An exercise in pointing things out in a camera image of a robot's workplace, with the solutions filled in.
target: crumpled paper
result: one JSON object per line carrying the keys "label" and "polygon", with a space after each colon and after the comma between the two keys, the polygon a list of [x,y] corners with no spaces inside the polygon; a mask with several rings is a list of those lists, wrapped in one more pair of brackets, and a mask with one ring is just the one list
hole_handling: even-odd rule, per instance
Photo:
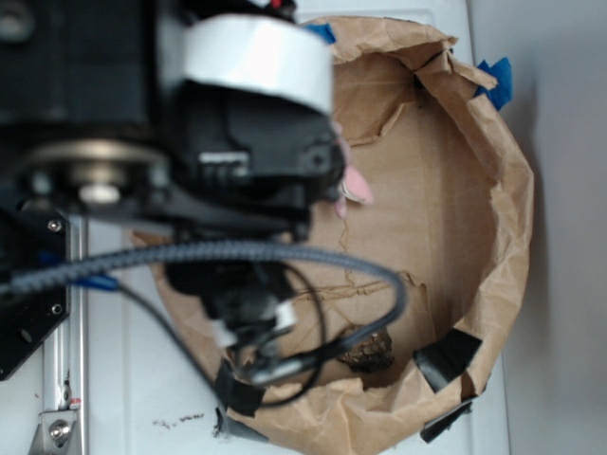
{"label": "crumpled paper", "polygon": [[[232,410],[229,416],[305,454],[371,455],[484,390],[523,300],[533,174],[489,100],[474,97],[479,85],[490,89],[496,81],[453,57],[454,38],[392,19],[314,23],[329,23],[337,38],[335,120],[375,204],[350,204],[346,220],[318,205],[310,244],[400,272],[410,303],[389,327],[395,356],[389,370],[356,374],[331,361],[320,386],[303,399],[260,409],[254,418]],[[332,337],[392,304],[389,289],[365,276],[311,265],[302,270],[322,296]],[[176,294],[161,267],[155,273],[182,336],[216,372],[221,353],[198,300]],[[302,293],[295,307],[299,322],[282,340],[286,355],[318,343],[308,296]],[[434,393],[412,354],[453,327],[483,343],[467,371]],[[265,399],[285,398],[300,386],[271,387]]]}

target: black bracket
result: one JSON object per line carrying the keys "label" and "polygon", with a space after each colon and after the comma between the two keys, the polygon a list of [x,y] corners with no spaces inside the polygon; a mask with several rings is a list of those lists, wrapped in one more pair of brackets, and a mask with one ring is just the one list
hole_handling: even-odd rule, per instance
{"label": "black bracket", "polygon": [[[56,210],[34,208],[0,189],[0,281],[18,270],[65,260],[69,225]],[[66,289],[0,299],[0,380],[9,379],[67,318]]]}

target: black tape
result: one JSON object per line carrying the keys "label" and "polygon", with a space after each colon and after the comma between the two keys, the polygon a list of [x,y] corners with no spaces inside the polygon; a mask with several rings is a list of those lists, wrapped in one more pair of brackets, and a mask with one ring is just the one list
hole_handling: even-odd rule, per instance
{"label": "black tape", "polygon": [[266,393],[266,389],[235,379],[231,365],[226,360],[221,362],[219,374],[215,379],[215,390],[222,403],[247,417],[255,416],[255,411],[261,406]]}
{"label": "black tape", "polygon": [[434,393],[461,376],[483,342],[452,329],[435,343],[414,352],[414,361]]}
{"label": "black tape", "polygon": [[217,425],[213,432],[213,436],[219,437],[221,433],[231,434],[238,436],[239,438],[250,439],[251,441],[257,441],[259,443],[266,443],[267,437],[261,433],[258,433],[253,428],[247,427],[241,422],[237,422],[234,419],[228,417],[225,408],[215,409],[217,414]]}
{"label": "black tape", "polygon": [[421,430],[419,436],[421,436],[421,439],[429,444],[440,436],[445,430],[449,429],[451,425],[453,425],[453,422],[459,419],[462,415],[470,412],[472,412],[472,403],[471,400],[467,400],[451,412],[426,424],[426,427]]}
{"label": "black tape", "polygon": [[225,433],[252,441],[267,442],[267,437],[263,434],[229,418],[228,410],[224,406],[226,405],[247,417],[254,417],[255,411],[262,404],[266,390],[245,384],[234,378],[231,365],[226,360],[223,360],[221,367],[219,367],[219,373],[217,374],[217,379],[215,379],[215,390],[222,405],[215,410],[217,425],[215,426],[213,435],[218,437],[219,434]]}

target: blue painter's tape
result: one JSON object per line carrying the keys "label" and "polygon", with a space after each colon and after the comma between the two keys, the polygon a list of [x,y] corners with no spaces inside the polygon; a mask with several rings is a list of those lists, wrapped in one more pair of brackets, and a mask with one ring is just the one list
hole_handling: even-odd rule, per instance
{"label": "blue painter's tape", "polygon": [[514,95],[512,87],[512,66],[508,58],[503,58],[494,66],[489,66],[486,61],[478,65],[486,73],[493,76],[498,81],[497,87],[493,90],[487,90],[485,87],[478,87],[475,96],[485,94],[498,111],[506,104],[512,101]]}
{"label": "blue painter's tape", "polygon": [[331,24],[321,24],[321,25],[308,24],[307,26],[304,26],[304,27],[307,28],[308,30],[316,33],[317,35],[319,35],[321,38],[324,39],[324,41],[328,45],[332,45],[337,42],[337,38],[333,34],[333,28],[331,28]]}

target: wire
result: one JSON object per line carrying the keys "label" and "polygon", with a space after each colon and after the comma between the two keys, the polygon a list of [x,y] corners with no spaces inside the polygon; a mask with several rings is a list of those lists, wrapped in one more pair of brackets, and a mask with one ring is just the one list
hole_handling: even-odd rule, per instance
{"label": "wire", "polygon": [[[326,340],[327,340],[327,327],[326,327],[326,320],[324,319],[324,312],[322,311],[321,299],[320,299],[318,293],[314,290],[314,286],[312,285],[312,283],[302,272],[300,272],[296,267],[294,267],[293,265],[290,265],[290,264],[285,264],[285,267],[288,268],[298,278],[298,280],[300,280],[303,283],[306,290],[312,296],[312,300],[314,301],[314,307],[316,309],[316,312],[319,315],[319,324],[321,326],[321,330],[320,330],[321,346],[323,346],[324,344],[326,344]],[[305,384],[302,385],[302,388],[300,389],[300,391],[294,393],[293,395],[289,396],[288,398],[285,398],[284,400],[273,401],[273,402],[269,402],[269,403],[262,403],[260,408],[278,408],[280,406],[288,405],[289,403],[292,403],[295,400],[298,400],[299,398],[304,396],[318,382],[319,378],[321,377],[322,367],[324,366],[325,361],[326,361],[326,358],[322,358],[320,355],[317,356],[316,367],[315,367],[314,371],[312,372],[312,374],[310,375],[309,379],[305,382]]]}
{"label": "wire", "polygon": [[[319,321],[320,321],[320,326],[321,326],[321,330],[320,330],[321,345],[325,344],[326,340],[327,340],[327,327],[326,327],[326,321],[324,319],[324,313],[322,312],[321,300],[320,300],[318,294],[314,290],[314,287],[311,284],[311,282],[309,281],[309,279],[302,272],[300,272],[297,268],[295,268],[294,266],[289,265],[289,264],[286,264],[285,267],[287,269],[289,269],[298,278],[298,280],[300,280],[303,283],[306,290],[308,292],[310,292],[310,294],[312,295],[312,300],[314,301],[314,306],[319,315]],[[205,372],[204,368],[202,368],[202,366],[198,363],[198,361],[193,356],[193,353],[190,351],[190,349],[188,349],[186,344],[179,337],[179,335],[175,332],[173,327],[171,327],[171,325],[169,324],[167,319],[164,318],[164,316],[155,308],[155,306],[150,301],[148,301],[147,299],[142,297],[140,294],[138,294],[136,291],[134,291],[133,289],[131,289],[129,286],[125,285],[124,283],[119,282],[118,285],[116,286],[116,290],[121,292],[124,296],[128,297],[132,302],[136,303],[139,306],[139,308],[143,309],[146,313],[148,313],[148,315],[150,315],[156,321],[156,323],[162,328],[162,330],[164,330],[164,332],[173,341],[173,343],[175,344],[177,349],[186,357],[186,359],[194,367],[194,369],[196,370],[198,375],[202,378],[203,382],[212,390],[212,392],[215,394],[215,397],[217,398],[217,400],[219,400],[220,402],[223,402],[223,400],[217,394],[217,392],[215,390],[215,386],[214,386],[213,381],[212,381],[211,377],[209,376],[209,374],[207,372]],[[262,403],[260,405],[260,408],[279,408],[281,406],[288,405],[289,403],[292,403],[295,400],[304,396],[316,385],[319,378],[321,377],[322,366],[324,364],[324,361],[325,361],[324,359],[322,359],[320,357],[318,358],[317,365],[316,365],[314,372],[310,375],[309,379],[305,382],[305,384],[303,384],[302,388],[298,392],[294,393],[293,395],[291,395],[288,398],[285,398],[283,400],[269,402],[269,403]]]}
{"label": "wire", "polygon": [[[354,334],[335,339],[327,346],[309,353],[313,356],[332,357],[347,351],[369,337],[373,332],[397,320],[406,308],[406,288],[400,277],[387,268],[362,259],[317,248],[254,241],[202,241],[151,246],[86,258],[68,264],[55,265],[51,268],[16,274],[11,277],[8,285],[0,286],[0,296],[8,293],[23,295],[42,292],[118,268],[150,263],[186,263],[193,261],[263,263],[303,261],[321,263],[375,276],[386,281],[395,289],[395,304],[387,314],[358,329]],[[305,357],[305,360],[312,361],[310,356]]]}
{"label": "wire", "polygon": [[156,323],[162,328],[162,330],[164,330],[164,332],[171,338],[171,340],[179,349],[179,351],[186,356],[186,358],[192,364],[198,375],[202,378],[203,382],[213,391],[213,393],[215,393],[216,398],[220,402],[222,402],[221,398],[219,398],[219,396],[215,392],[215,386],[213,384],[212,379],[209,377],[207,372],[205,372],[204,368],[200,366],[200,364],[195,359],[186,344],[183,342],[181,337],[179,337],[173,327],[171,327],[171,324],[169,324],[167,319],[155,308],[155,306],[150,301],[148,301],[140,294],[135,292],[133,289],[121,282],[119,282],[116,290],[121,292],[124,296],[128,297],[134,303],[136,303],[141,309],[143,309],[156,321]]}

